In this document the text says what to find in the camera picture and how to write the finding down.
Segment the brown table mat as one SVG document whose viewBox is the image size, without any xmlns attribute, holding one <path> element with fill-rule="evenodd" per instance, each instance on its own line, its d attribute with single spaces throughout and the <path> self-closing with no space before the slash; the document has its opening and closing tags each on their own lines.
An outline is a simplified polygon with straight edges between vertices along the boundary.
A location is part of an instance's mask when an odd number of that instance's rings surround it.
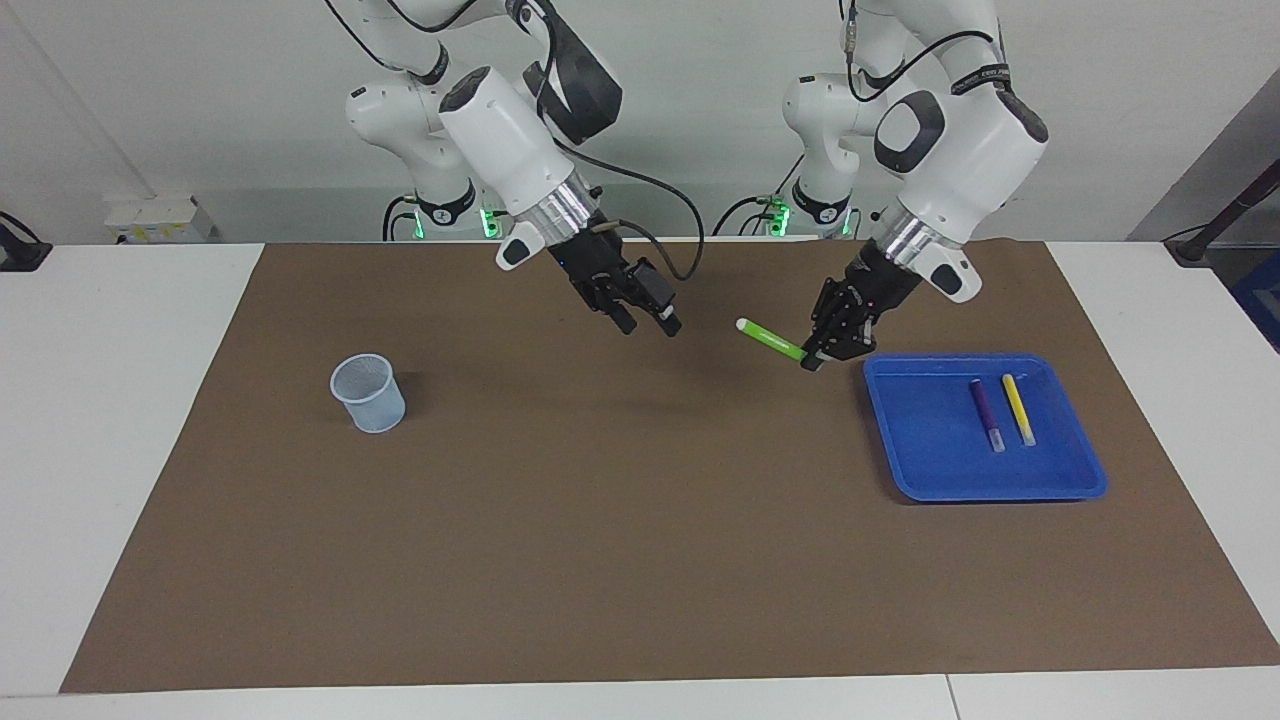
<svg viewBox="0 0 1280 720">
<path fill-rule="evenodd" d="M 861 365 L 736 332 L 804 332 L 847 245 L 712 247 L 672 340 L 493 255 L 262 251 L 64 692 L 1280 665 L 1042 243 L 974 243 L 975 301 L 920 290 L 878 338 L 1047 360 L 1089 502 L 913 503 Z M 330 393 L 358 354 L 385 433 Z"/>
</svg>

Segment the white power strip box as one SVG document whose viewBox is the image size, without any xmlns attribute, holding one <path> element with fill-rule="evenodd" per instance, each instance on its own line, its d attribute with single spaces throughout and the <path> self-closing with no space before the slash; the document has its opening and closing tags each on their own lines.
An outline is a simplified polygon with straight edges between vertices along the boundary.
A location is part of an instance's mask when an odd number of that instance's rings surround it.
<svg viewBox="0 0 1280 720">
<path fill-rule="evenodd" d="M 214 243 L 221 232 L 193 196 L 116 200 L 102 224 L 114 243 Z"/>
</svg>

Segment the black clamp mount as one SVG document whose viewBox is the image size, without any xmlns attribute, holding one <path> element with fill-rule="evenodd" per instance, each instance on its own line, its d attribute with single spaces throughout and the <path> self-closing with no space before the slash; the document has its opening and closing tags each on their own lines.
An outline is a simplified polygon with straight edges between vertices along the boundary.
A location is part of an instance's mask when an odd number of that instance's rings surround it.
<svg viewBox="0 0 1280 720">
<path fill-rule="evenodd" d="M 35 272 L 52 251 L 24 222 L 0 210 L 0 272 Z"/>
</svg>

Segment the green marker pen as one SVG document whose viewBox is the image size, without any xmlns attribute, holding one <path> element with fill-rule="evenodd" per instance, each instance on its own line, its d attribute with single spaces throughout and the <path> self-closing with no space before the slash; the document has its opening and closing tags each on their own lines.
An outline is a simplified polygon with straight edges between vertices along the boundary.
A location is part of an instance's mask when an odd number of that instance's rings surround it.
<svg viewBox="0 0 1280 720">
<path fill-rule="evenodd" d="M 781 334 L 764 328 L 749 318 L 740 316 L 735 320 L 733 325 L 741 334 L 787 357 L 788 360 L 797 363 L 801 368 L 809 372 L 817 372 L 826 363 L 826 360 L 819 355 L 806 351 L 801 345 L 786 340 Z"/>
</svg>

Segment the yellow marker pen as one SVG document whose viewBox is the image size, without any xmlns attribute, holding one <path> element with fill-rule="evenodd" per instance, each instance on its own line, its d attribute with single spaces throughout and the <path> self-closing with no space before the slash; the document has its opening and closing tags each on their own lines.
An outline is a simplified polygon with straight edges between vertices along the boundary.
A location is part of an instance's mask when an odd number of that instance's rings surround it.
<svg viewBox="0 0 1280 720">
<path fill-rule="evenodd" d="M 1037 446 L 1037 438 L 1030 424 L 1021 391 L 1014 374 L 1006 373 L 1001 377 L 1004 392 L 1011 409 L 1021 442 L 1027 447 Z"/>
</svg>

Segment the translucent plastic cup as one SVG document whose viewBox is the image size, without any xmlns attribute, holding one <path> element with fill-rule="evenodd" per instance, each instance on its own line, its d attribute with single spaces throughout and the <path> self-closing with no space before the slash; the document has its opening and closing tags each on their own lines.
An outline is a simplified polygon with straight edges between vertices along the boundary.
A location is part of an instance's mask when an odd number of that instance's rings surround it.
<svg viewBox="0 0 1280 720">
<path fill-rule="evenodd" d="M 358 354 L 339 363 L 330 375 L 329 388 L 364 433 L 385 433 L 404 419 L 406 402 L 394 369 L 379 354 Z"/>
</svg>

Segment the blue plastic tray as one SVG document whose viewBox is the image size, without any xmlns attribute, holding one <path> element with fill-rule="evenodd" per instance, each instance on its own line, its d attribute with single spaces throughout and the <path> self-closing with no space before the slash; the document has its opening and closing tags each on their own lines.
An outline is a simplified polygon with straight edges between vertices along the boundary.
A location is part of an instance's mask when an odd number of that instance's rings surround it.
<svg viewBox="0 0 1280 720">
<path fill-rule="evenodd" d="M 895 484 L 924 503 L 1068 502 L 1108 477 L 1057 373 L 1033 354 L 881 354 L 867 389 Z M 1023 445 L 1001 377 L 1014 374 L 1037 446 Z M 969 380 L 979 378 L 1006 451 L 989 447 Z"/>
</svg>

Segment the blue floor object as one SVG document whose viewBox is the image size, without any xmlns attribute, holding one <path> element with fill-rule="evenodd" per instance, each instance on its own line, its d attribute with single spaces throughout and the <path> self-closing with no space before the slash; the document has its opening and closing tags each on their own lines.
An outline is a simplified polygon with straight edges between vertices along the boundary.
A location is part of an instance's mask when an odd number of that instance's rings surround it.
<svg viewBox="0 0 1280 720">
<path fill-rule="evenodd" d="M 1280 354 L 1280 249 L 1272 249 L 1240 279 L 1228 283 L 1236 304 Z"/>
</svg>

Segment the purple marker pen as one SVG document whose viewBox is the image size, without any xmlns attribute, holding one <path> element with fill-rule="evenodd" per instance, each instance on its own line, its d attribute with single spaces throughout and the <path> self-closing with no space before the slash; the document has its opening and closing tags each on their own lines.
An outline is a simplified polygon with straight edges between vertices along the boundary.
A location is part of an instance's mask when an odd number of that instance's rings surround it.
<svg viewBox="0 0 1280 720">
<path fill-rule="evenodd" d="M 986 391 L 984 383 L 982 382 L 982 379 L 974 378 L 969 380 L 968 387 L 972 398 L 975 404 L 975 410 L 979 415 L 980 423 L 984 428 L 989 447 L 996 454 L 1004 454 L 1006 451 L 1004 434 L 1000 429 L 998 420 L 995 414 L 995 407 L 989 400 L 989 395 Z"/>
</svg>

